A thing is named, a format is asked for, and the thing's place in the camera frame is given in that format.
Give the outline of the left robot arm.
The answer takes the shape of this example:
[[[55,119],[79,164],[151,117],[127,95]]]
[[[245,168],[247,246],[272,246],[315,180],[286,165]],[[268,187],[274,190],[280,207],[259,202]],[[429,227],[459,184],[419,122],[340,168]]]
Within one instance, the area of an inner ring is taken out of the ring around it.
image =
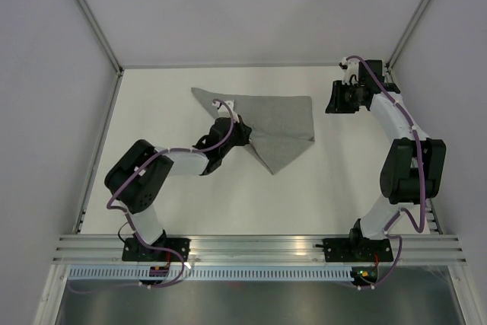
[[[158,221],[154,201],[165,180],[175,176],[206,176],[217,170],[234,147],[250,144],[252,129],[241,117],[219,117],[208,134],[191,148],[157,149],[144,139],[110,169],[104,179],[111,197],[107,209],[120,211],[139,240],[139,251],[150,261],[166,252],[165,231]]]

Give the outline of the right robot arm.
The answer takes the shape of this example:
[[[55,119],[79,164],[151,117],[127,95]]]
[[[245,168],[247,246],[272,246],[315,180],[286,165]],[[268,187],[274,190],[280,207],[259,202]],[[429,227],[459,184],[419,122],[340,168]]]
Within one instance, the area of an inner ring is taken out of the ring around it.
[[[447,147],[415,122],[382,61],[348,56],[339,66],[344,77],[333,82],[325,112],[353,114],[365,108],[382,126],[390,149],[380,172],[380,198],[348,237],[324,239],[321,248],[328,263],[392,263],[396,223],[407,217],[416,233],[425,230],[427,201],[439,192]]]

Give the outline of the grey cloth napkin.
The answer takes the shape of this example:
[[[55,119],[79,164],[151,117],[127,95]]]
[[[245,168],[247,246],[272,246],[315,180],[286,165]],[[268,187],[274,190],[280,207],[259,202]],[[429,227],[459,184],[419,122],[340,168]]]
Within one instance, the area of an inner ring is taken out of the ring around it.
[[[314,143],[312,100],[307,96],[273,97],[212,93],[192,88],[194,98],[215,118],[215,125],[228,128],[218,116],[213,100],[234,105],[238,119],[232,136],[222,147],[210,153],[215,166],[219,155],[234,146],[246,146],[270,174],[275,175],[300,157]]]

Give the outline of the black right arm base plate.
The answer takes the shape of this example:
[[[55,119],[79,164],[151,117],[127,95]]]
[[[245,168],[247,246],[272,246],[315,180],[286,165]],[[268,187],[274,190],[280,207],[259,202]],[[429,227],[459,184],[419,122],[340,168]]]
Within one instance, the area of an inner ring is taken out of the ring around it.
[[[392,263],[393,251],[388,239],[361,239],[353,242],[347,237],[324,238],[322,249],[327,263]]]

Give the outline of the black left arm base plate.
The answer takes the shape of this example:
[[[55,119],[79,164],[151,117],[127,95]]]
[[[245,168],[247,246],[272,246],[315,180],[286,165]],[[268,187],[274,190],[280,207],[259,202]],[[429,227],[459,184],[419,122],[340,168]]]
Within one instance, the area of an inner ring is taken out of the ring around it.
[[[125,240],[122,261],[123,262],[180,262],[178,253],[184,261],[188,259],[190,252],[190,239],[186,237],[163,237],[153,243],[154,247],[162,247],[164,250],[154,250],[143,246],[137,238],[130,237]]]

